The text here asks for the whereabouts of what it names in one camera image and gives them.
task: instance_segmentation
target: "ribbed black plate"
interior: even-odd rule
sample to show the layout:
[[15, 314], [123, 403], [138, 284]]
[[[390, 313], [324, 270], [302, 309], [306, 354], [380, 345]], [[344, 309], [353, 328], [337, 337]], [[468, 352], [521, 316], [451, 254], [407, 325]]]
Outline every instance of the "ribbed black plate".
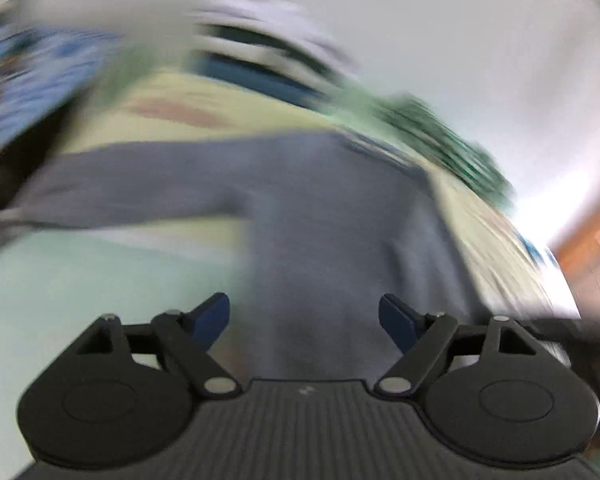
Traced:
[[448, 450], [406, 403], [359, 381], [254, 381], [234, 400], [204, 404], [171, 446], [133, 465], [75, 471], [37, 463], [20, 480], [600, 479], [575, 458], [503, 470]]

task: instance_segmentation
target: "wooden cabinet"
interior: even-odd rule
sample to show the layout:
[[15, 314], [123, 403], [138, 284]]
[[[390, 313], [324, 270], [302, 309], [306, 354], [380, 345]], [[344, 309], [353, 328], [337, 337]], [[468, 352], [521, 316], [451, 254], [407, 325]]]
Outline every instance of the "wooden cabinet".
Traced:
[[600, 318], [600, 204], [556, 251], [582, 317]]

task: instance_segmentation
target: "light green surface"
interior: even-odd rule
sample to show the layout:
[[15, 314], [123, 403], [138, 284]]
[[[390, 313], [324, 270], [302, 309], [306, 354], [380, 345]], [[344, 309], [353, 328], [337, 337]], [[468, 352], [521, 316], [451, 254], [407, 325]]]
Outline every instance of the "light green surface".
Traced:
[[[192, 259], [132, 248], [92, 235], [44, 231], [0, 253], [0, 480], [31, 458], [16, 425], [27, 385], [103, 312], [147, 322], [168, 308], [189, 310], [222, 290], [238, 310], [244, 268], [234, 254]], [[225, 333], [212, 353], [227, 368], [234, 345]]]

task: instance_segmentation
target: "white wall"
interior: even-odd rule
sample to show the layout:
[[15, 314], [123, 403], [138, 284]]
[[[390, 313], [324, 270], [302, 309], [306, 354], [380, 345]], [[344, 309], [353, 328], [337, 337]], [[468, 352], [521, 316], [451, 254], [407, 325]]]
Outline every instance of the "white wall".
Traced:
[[[411, 91], [483, 144], [518, 192], [519, 224], [557, 240], [600, 192], [600, 0], [293, 0], [377, 91]], [[59, 23], [182, 50], [195, 0], [40, 0]]]

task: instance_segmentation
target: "gray cloth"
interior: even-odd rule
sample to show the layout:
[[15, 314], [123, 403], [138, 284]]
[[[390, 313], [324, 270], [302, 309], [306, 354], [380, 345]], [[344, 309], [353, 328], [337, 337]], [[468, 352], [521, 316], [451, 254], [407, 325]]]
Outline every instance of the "gray cloth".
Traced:
[[28, 222], [74, 228], [248, 218], [254, 297], [232, 313], [248, 376], [377, 379], [399, 357], [378, 322], [388, 292], [421, 312], [490, 314], [425, 172], [339, 134], [132, 142], [65, 155], [15, 205]]

